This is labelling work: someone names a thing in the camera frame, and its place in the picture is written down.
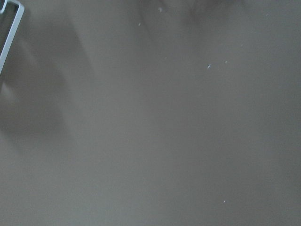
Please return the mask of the aluminium frame profile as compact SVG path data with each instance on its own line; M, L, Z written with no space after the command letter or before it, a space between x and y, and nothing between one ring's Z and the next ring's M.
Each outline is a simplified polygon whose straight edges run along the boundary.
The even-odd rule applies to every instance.
M24 6L17 0L0 1L0 72L24 14Z

